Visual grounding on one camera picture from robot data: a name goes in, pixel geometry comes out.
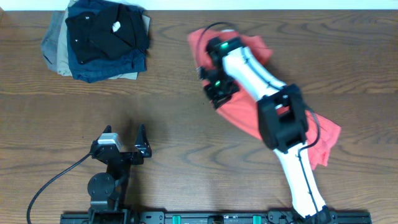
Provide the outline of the red t-shirt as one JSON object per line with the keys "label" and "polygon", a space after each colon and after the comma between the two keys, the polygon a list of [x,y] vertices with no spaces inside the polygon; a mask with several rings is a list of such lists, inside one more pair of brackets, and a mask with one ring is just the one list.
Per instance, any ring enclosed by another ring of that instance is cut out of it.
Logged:
{"label": "red t-shirt", "polygon": [[[210,69],[214,68],[210,56],[205,50],[210,39],[218,37],[221,40],[229,40],[237,36],[250,48],[261,64],[264,65],[270,60],[272,50],[259,35],[248,36],[232,30],[215,31],[210,29],[204,31],[203,29],[198,29],[187,36],[196,65]],[[261,139],[258,130],[256,103],[243,87],[239,88],[239,91],[232,96],[231,100],[216,109],[216,112],[237,128],[257,139]],[[318,165],[328,165],[331,149],[337,143],[341,131],[341,127],[331,120],[319,114],[317,118],[320,124],[320,139],[315,146],[308,150],[310,165],[313,170]]]}

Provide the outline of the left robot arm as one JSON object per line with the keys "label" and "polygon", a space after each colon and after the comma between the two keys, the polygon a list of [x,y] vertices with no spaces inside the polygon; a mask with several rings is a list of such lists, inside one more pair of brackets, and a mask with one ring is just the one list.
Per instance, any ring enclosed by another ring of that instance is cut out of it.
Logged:
{"label": "left robot arm", "polygon": [[94,175],[88,182],[91,197],[89,223],[137,223],[138,218],[124,208],[124,194],[130,177],[131,166],[142,165],[145,158],[152,156],[152,149],[146,136],[146,129],[140,124],[135,151],[122,152],[122,144],[117,133],[107,126],[93,141],[90,156],[107,165],[106,172]]}

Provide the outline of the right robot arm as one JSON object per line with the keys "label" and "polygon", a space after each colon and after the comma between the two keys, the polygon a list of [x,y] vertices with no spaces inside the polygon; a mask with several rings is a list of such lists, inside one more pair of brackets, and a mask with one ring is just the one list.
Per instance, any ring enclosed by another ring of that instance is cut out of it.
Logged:
{"label": "right robot arm", "polygon": [[307,104],[297,85],[286,85],[272,76],[239,37],[210,39],[206,52],[215,66],[200,69],[208,80],[205,92],[218,109],[239,90],[256,104],[258,130],[264,144],[278,157],[292,194],[292,205],[301,223],[330,223],[329,209],[320,195],[310,167],[307,141]]}

